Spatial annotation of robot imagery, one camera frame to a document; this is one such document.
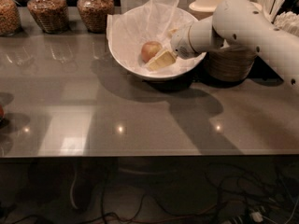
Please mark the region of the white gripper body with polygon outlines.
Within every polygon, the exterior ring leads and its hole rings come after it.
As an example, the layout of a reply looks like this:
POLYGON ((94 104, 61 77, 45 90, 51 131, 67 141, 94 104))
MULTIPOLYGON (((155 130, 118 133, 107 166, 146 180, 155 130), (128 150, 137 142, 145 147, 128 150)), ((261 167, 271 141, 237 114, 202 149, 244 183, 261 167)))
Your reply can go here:
POLYGON ((189 31, 191 27, 183 27, 175 31, 170 40, 171 49, 180 58, 187 60, 190 58, 195 58, 199 55, 191 45, 189 39, 189 31))

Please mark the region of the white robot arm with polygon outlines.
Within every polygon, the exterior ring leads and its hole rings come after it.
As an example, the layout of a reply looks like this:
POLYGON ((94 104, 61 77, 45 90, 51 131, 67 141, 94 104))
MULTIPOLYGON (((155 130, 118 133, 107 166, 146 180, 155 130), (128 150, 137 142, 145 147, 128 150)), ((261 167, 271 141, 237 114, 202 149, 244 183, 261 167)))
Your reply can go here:
POLYGON ((184 60, 204 52, 247 49, 299 91, 299 37, 277 28, 248 0, 221 1, 212 16, 178 28, 170 48, 184 60))

